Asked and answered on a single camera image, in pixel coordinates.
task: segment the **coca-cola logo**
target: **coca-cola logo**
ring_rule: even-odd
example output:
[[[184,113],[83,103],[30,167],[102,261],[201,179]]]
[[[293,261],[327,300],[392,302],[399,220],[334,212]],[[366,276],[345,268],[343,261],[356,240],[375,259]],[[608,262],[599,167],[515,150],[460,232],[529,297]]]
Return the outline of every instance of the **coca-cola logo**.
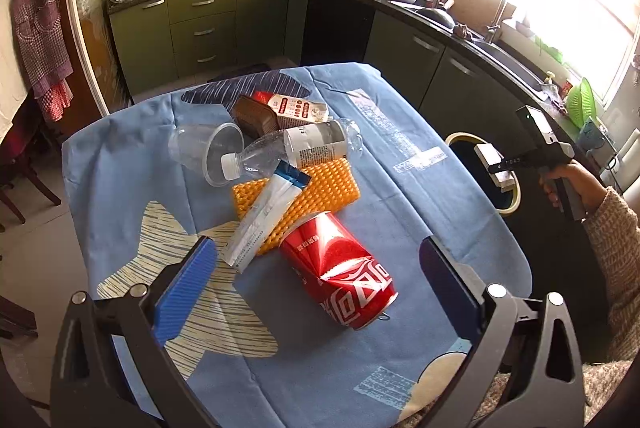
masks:
[[[329,298],[324,300],[322,308],[342,325],[349,325],[359,318],[362,315],[360,311],[392,282],[385,268],[373,259],[364,261],[356,271],[339,280],[350,282],[355,294],[350,289],[338,287]]]

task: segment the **table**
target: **table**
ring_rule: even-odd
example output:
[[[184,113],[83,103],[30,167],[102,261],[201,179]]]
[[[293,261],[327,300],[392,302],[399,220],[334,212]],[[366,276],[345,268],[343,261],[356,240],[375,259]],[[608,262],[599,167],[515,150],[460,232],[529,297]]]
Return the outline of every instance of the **table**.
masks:
[[[529,265],[474,179],[379,71],[350,63],[281,74],[360,126],[364,153],[352,168],[362,197],[337,216],[393,276],[399,297],[390,320],[362,331],[335,324],[273,250],[242,275],[220,262],[166,347],[225,428],[388,427],[430,361],[464,347],[420,271],[420,242],[436,235],[457,261],[515,296],[530,293]],[[150,281],[199,232],[223,246],[236,226],[230,188],[208,186],[168,156],[176,125],[229,118],[223,106],[191,103],[198,94],[184,93],[114,113],[63,145],[93,297]],[[140,405],[157,414],[126,347],[116,346]]]

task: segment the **clear plastic cup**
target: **clear plastic cup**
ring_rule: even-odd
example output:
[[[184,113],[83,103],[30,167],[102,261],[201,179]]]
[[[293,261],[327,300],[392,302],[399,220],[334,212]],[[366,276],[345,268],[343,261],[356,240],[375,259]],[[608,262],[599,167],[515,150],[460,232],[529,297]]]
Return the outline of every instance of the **clear plastic cup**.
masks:
[[[169,137],[169,155],[174,161],[200,173],[211,186],[228,184],[222,173],[222,156],[244,150],[244,137],[235,123],[183,125]]]

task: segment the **checkered apron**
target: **checkered apron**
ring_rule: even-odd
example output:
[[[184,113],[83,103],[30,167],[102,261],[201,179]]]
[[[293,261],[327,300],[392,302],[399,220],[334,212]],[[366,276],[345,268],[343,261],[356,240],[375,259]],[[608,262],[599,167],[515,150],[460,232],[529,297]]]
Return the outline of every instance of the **checkered apron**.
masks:
[[[65,78],[73,69],[60,26],[58,0],[15,0],[15,34],[33,95],[45,118],[57,121],[73,94]]]

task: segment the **coca-cola can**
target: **coca-cola can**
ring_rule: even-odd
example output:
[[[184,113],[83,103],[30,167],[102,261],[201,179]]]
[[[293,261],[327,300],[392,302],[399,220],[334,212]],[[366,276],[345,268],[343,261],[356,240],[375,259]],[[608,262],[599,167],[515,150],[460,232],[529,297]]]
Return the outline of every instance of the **coca-cola can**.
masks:
[[[302,217],[280,249],[311,297],[341,325],[362,329],[398,297],[386,269],[331,212]]]

